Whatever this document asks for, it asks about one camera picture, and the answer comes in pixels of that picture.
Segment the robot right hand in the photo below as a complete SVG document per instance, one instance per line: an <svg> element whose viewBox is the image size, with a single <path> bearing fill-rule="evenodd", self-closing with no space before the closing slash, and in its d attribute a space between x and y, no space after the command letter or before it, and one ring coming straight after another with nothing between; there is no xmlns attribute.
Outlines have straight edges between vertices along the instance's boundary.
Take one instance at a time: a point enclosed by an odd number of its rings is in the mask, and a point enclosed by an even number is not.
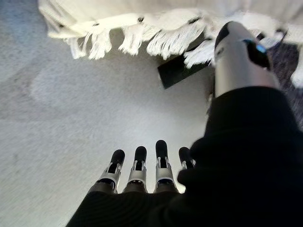
<svg viewBox="0 0 303 227"><path fill-rule="evenodd" d="M230 21L215 41L215 89L204 136L183 148L178 193L168 180L147 194L138 182L111 194L99 180L70 227L300 227L303 133L268 54Z"/></svg>

